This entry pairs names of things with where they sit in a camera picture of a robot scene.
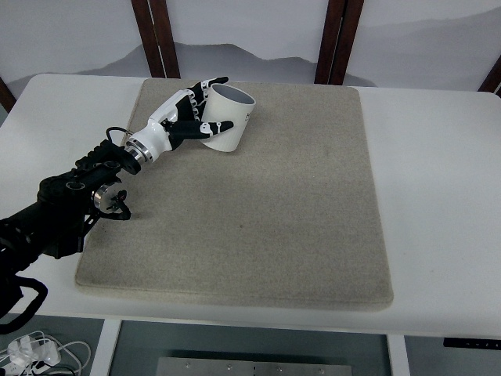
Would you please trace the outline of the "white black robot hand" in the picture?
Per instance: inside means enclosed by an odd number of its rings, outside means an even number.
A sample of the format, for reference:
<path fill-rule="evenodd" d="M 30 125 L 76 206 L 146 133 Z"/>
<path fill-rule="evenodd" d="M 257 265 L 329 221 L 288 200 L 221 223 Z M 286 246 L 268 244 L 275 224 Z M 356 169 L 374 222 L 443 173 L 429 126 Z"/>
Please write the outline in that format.
<path fill-rule="evenodd" d="M 178 90 L 148 118 L 142 130 L 133 133 L 125 143 L 140 163 L 154 162 L 163 152 L 177 149 L 186 139 L 209 139 L 233 128 L 232 121 L 203 121 L 209 88 L 225 84 L 227 77 L 200 81 Z"/>

